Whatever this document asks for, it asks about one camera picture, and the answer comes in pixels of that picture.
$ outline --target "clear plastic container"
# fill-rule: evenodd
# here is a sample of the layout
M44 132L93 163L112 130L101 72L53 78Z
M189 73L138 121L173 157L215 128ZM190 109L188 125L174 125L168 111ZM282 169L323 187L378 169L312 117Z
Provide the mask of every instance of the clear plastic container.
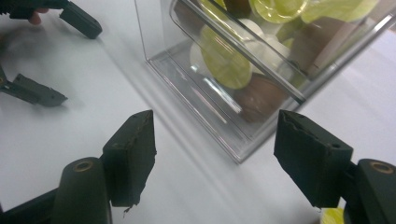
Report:
M135 0L148 64L236 162L395 21L394 1L277 2Z

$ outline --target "robotic arm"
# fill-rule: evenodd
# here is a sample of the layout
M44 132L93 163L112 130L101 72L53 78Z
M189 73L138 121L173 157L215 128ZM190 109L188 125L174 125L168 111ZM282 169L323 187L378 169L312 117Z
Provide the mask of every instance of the robotic arm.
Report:
M140 202L155 162L153 113L128 118L103 148L100 158L64 167L59 188L3 213L2 224L110 224L112 206Z
M67 0L0 0L0 15L9 14L11 19L28 20L36 9L42 7L63 9L60 18L90 39L95 39L102 33L102 27L96 19ZM61 105L67 100L61 93L21 74L13 82L8 81L1 65L0 91L30 104L43 106Z
M279 112L275 156L313 206L346 200L351 224L396 223L396 167L371 159L350 161L353 148L311 119Z

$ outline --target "brown object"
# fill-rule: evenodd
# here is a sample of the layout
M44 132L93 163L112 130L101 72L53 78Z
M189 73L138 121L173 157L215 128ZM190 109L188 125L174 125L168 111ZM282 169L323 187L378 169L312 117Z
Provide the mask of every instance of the brown object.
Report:
M251 7L248 0L224 0L224 4L227 11L238 19L250 16Z
M234 94L242 107L241 117L247 122L265 122L288 97L273 81L263 75L253 74L250 83Z
M313 78L346 42L357 25L322 17L295 33L289 59L297 62L308 77Z
M192 11L191 8L187 7L180 0L176 1L177 2L175 3L173 10L177 17L172 17L172 19L188 35L199 36L201 28L205 25L204 22ZM198 0L191 0L191 2L199 7Z

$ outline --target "yellow disc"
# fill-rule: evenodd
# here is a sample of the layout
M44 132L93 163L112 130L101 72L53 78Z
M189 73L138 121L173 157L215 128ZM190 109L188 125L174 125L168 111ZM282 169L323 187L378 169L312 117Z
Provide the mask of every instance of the yellow disc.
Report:
M273 23L285 23L297 18L309 0L250 0L256 14Z
M305 23L320 17L331 17L340 21L356 21L367 16L378 0L317 0L312 1L302 13Z
M326 208L321 220L321 224L344 224L344 209Z
M251 79L251 64L242 54L205 26L200 47L204 62L216 81L231 89L246 87Z
M225 3L223 0L215 0L219 6L227 10ZM212 20L215 21L224 21L227 17L216 7L214 6L209 0L199 0L199 4L201 9L207 16L209 16Z

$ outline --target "screw hole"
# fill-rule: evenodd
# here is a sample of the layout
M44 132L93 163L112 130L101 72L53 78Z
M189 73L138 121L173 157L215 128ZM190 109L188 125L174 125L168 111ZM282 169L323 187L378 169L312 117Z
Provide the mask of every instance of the screw hole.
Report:
M385 163L379 161L372 161L370 164L375 170L377 170L380 173L390 175L393 174L394 172L394 170Z
M84 172L93 166L93 163L91 161L81 161L78 164L76 164L73 168L75 172Z

